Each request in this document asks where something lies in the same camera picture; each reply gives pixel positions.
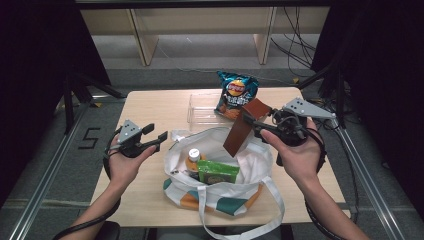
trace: blue chip bag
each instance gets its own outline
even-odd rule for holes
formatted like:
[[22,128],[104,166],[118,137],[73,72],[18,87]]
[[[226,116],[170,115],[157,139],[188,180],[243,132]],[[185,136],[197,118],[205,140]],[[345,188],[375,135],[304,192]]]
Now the blue chip bag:
[[218,71],[222,93],[215,111],[235,120],[243,105],[256,97],[259,82],[256,78]]

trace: tote bag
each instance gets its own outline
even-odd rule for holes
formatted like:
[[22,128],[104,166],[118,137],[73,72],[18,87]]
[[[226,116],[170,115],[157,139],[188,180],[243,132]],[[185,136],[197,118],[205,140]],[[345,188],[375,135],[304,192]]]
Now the tote bag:
[[[284,216],[284,202],[271,179],[273,157],[268,144],[249,136],[239,152],[231,157],[223,143],[229,133],[228,128],[211,128],[179,139],[165,155],[165,180],[163,190],[177,206],[199,211],[205,230],[216,239],[252,239],[268,233],[280,226]],[[207,185],[191,178],[185,173],[185,159],[192,148],[197,148],[206,159],[239,166],[240,171],[235,183],[221,182]],[[266,186],[276,201],[280,214],[265,225],[240,235],[220,235],[205,225],[205,211],[214,210],[236,216],[248,211]]]

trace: bag handle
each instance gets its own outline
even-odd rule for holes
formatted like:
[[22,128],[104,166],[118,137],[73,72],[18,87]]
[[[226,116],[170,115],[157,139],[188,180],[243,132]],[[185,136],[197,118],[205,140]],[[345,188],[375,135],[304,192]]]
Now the bag handle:
[[199,216],[200,220],[202,221],[203,227],[205,230],[215,239],[221,239],[221,240],[236,240],[236,239],[253,239],[259,236],[262,236],[276,227],[280,226],[283,221],[284,216],[284,201],[280,195],[280,192],[278,191],[277,187],[275,186],[274,182],[270,177],[265,177],[261,180],[262,183],[265,184],[265,186],[269,189],[271,195],[274,197],[275,202],[278,205],[278,208],[280,209],[280,215],[278,215],[276,218],[271,220],[270,222],[266,223],[265,225],[262,225],[260,227],[257,227],[255,229],[246,231],[239,235],[221,235],[212,232],[208,229],[205,225],[205,207],[206,207],[206,188],[207,186],[198,186],[197,191],[199,194]]

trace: bottle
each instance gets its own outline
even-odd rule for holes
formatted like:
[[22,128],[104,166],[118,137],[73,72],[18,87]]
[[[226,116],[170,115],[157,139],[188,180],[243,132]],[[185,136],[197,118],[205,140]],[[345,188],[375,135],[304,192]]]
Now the bottle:
[[186,159],[186,166],[189,176],[199,180],[199,170],[197,168],[197,162],[199,160],[204,160],[205,156],[200,153],[199,149],[192,148],[188,151],[188,157]]

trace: forearm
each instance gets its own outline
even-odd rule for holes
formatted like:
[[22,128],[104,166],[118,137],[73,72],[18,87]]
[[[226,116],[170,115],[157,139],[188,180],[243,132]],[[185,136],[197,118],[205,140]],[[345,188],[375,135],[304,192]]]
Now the forearm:
[[318,178],[300,183],[298,186],[325,228],[344,239],[368,239],[328,195]]
[[[96,219],[113,208],[125,188],[109,184],[106,190],[93,202],[93,204],[71,225],[76,226]],[[69,234],[62,239],[94,239],[104,222]]]

